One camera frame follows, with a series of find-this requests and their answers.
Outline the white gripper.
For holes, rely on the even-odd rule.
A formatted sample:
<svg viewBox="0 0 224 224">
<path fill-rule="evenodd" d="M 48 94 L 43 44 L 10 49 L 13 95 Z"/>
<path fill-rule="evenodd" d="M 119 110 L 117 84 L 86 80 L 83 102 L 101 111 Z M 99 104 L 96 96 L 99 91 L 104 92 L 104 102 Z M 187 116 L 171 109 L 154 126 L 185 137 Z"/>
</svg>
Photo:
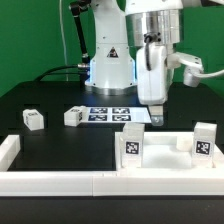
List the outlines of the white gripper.
<svg viewBox="0 0 224 224">
<path fill-rule="evenodd" d="M 172 78 L 168 75 L 165 60 L 167 49 L 165 46 L 149 45 L 149 64 L 151 70 L 146 67 L 145 47 L 137 51 L 136 75 L 138 99 L 142 105 L 149 105 L 151 121 L 153 126 L 164 124 L 163 107 L 166 102 L 168 89 Z"/>
</svg>

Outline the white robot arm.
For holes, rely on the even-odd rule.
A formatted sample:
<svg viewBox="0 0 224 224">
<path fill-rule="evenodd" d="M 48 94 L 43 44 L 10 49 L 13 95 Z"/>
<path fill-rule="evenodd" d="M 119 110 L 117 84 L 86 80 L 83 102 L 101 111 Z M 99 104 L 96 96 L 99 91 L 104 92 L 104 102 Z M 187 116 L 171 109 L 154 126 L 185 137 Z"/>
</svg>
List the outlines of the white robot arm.
<svg viewBox="0 0 224 224">
<path fill-rule="evenodd" d="M 130 90 L 149 109 L 154 126 L 164 123 L 174 70 L 185 67 L 184 84 L 195 87 L 206 78 L 201 59 L 177 52 L 181 41 L 181 10 L 224 5 L 224 0 L 91 0 L 96 31 L 96 53 L 90 61 L 90 91 L 123 95 Z"/>
</svg>

